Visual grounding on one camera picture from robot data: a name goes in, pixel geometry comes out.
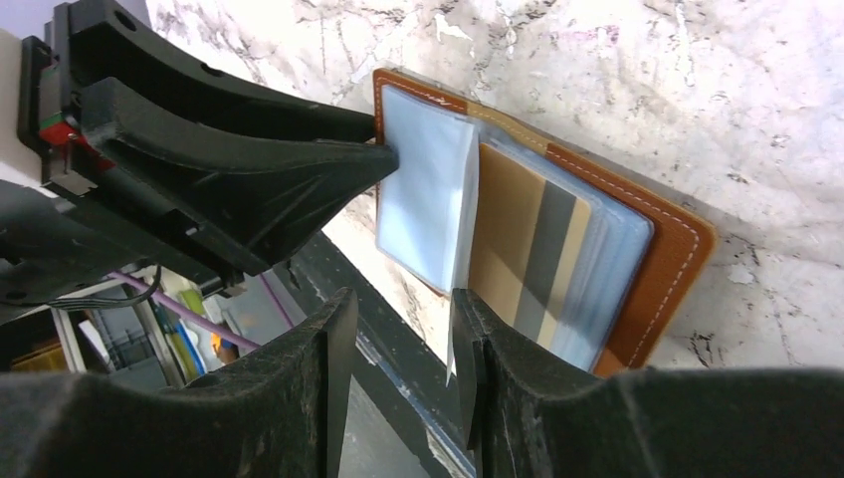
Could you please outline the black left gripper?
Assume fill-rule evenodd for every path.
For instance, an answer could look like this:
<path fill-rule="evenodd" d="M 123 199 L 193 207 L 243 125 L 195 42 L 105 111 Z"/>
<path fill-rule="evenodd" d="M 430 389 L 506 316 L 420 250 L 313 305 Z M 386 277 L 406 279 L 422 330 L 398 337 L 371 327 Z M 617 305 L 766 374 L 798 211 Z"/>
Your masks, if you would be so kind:
<path fill-rule="evenodd" d="M 42 128 L 51 55 L 17 52 L 16 295 L 54 298 L 158 264 L 227 293 L 294 255 L 396 170 L 373 116 L 254 84 L 187 54 L 115 1 L 55 6 L 60 119 Z"/>

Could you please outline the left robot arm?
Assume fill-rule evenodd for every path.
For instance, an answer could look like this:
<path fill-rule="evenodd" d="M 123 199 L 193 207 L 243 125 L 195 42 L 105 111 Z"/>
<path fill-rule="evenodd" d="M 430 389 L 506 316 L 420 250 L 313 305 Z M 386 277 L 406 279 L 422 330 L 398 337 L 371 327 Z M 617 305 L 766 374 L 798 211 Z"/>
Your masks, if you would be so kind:
<path fill-rule="evenodd" d="M 295 255 L 398 167 L 372 116 L 215 70 L 114 1 L 1 35 L 1 318 L 136 265 L 204 294 Z"/>

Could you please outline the brown leather card holder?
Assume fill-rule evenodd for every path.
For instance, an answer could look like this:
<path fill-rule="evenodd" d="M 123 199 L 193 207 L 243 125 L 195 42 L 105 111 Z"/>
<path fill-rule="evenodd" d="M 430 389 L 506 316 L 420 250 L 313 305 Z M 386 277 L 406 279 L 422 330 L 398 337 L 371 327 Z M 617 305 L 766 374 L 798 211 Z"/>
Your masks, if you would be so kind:
<path fill-rule="evenodd" d="M 591 219 L 547 350 L 596 375 L 641 367 L 714 251 L 703 218 L 526 122 L 396 70 L 373 75 L 377 248 L 441 296 L 469 288 L 480 147 L 585 199 Z"/>

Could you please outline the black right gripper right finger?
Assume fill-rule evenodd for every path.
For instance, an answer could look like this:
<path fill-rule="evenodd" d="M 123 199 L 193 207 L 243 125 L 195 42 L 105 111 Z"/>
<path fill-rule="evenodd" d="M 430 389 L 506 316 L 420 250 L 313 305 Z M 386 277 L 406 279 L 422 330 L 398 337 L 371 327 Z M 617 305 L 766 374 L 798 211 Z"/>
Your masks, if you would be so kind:
<path fill-rule="evenodd" d="M 599 378 L 451 299 L 466 447 L 481 477 L 839 477 L 843 373 L 658 369 Z"/>

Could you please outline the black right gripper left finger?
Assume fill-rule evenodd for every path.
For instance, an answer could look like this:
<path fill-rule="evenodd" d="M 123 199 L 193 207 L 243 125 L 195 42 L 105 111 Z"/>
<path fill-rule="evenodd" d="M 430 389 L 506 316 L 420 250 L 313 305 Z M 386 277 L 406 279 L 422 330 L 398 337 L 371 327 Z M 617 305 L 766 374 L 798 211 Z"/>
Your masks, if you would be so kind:
<path fill-rule="evenodd" d="M 1 377 L 5 477 L 334 477 L 358 300 L 342 288 L 289 332 L 179 389 L 93 373 Z"/>

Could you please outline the gold card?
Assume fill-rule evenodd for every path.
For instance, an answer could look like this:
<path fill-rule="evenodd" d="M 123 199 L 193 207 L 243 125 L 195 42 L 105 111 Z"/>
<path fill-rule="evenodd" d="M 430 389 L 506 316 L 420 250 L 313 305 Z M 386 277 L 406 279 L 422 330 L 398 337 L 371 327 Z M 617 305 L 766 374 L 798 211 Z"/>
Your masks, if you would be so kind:
<path fill-rule="evenodd" d="M 481 145 L 469 287 L 506 324 L 546 349 L 591 213 L 585 199 Z"/>

